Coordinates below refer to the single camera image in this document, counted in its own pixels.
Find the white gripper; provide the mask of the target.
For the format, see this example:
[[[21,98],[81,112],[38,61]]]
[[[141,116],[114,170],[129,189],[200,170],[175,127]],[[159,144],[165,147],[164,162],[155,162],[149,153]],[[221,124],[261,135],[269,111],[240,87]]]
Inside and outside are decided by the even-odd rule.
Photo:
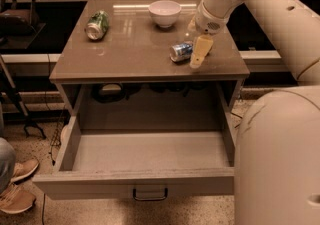
[[[189,22],[187,27],[189,32],[197,30],[203,34],[197,36],[193,41],[190,58],[191,68],[196,69],[202,65],[213,46],[213,38],[210,35],[219,33],[226,26],[229,16],[229,9],[226,6],[208,3],[207,0],[200,1],[194,19]]]

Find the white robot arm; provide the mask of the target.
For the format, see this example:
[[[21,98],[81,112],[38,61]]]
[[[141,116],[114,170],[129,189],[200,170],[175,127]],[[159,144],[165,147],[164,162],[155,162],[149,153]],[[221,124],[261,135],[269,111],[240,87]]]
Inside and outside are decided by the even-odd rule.
[[[249,51],[252,71],[288,72],[296,86],[258,99],[238,129],[235,225],[320,225],[319,17],[299,0],[201,0],[199,33],[213,35],[246,5],[273,45]]]

